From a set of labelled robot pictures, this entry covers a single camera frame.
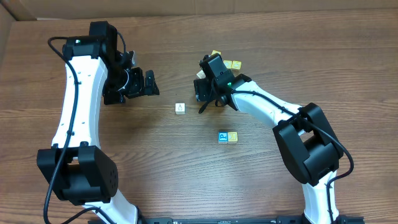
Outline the blue letter P block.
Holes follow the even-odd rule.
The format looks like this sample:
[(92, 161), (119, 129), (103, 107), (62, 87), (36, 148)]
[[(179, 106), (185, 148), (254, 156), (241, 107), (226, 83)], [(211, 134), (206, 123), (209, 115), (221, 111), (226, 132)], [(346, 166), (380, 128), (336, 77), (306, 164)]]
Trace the blue letter P block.
[(219, 132), (218, 133), (218, 143), (219, 144), (227, 144), (228, 143), (228, 133), (227, 132)]

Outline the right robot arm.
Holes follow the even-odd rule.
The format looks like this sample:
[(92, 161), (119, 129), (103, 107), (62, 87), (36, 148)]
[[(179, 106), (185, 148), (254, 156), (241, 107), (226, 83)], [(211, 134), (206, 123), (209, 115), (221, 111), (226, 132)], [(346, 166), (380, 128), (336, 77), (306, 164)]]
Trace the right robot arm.
[(204, 76), (194, 80), (197, 101), (206, 106), (230, 106), (270, 127), (282, 160), (290, 174), (302, 184), (307, 223), (337, 223), (339, 211), (333, 190), (343, 149), (322, 109), (283, 101), (260, 88), (251, 78), (235, 76), (220, 54), (200, 60)]

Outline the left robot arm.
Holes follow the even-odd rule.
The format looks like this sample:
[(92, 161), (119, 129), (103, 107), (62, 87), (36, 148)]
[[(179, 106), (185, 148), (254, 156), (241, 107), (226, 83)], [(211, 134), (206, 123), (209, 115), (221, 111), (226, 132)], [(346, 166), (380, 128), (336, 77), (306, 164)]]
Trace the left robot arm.
[(158, 95), (151, 70), (135, 65), (133, 51), (106, 21), (90, 24), (86, 36), (65, 37), (58, 56), (67, 76), (62, 115), (49, 149), (37, 153), (37, 166), (49, 183), (47, 195), (94, 212), (103, 223), (144, 223), (141, 211), (118, 188), (118, 169), (99, 140), (101, 105)]

